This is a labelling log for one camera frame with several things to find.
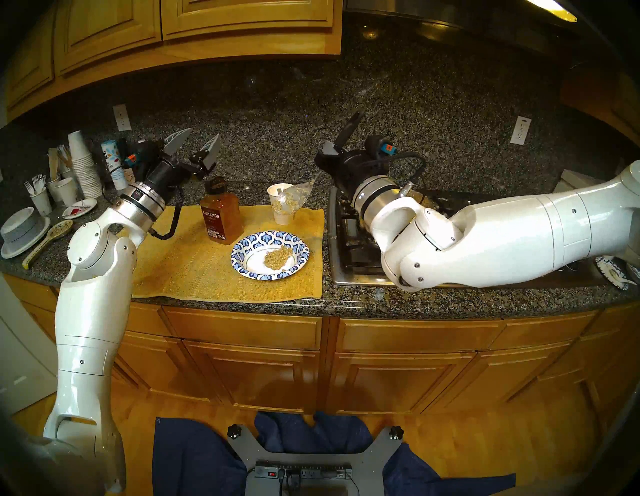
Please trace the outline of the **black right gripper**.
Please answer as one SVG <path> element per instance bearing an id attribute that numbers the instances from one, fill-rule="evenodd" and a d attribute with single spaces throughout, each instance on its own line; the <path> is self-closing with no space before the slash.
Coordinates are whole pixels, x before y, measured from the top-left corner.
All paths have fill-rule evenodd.
<path id="1" fill-rule="evenodd" d="M 326 172 L 337 189 L 349 199 L 356 195 L 365 180 L 389 174 L 389 162 L 373 163 L 374 159 L 364 150 L 341 152 L 365 115 L 364 110 L 356 111 L 340 130 L 334 143 L 325 141 L 314 158 L 315 165 Z"/>

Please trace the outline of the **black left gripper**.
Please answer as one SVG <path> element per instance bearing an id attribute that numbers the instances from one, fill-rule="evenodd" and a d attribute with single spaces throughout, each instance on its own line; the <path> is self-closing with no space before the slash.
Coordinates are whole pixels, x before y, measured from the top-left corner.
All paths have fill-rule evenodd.
<path id="1" fill-rule="evenodd" d="M 152 143 L 153 160 L 147 172 L 147 186 L 160 197 L 174 197 L 187 181 L 201 181 L 201 173 L 210 173 L 216 166 L 220 153 L 220 133 L 217 133 L 200 150 L 189 157 L 189 162 L 179 161 L 171 156 L 189 138 L 192 127 L 179 130 L 167 136 L 163 143 Z"/>

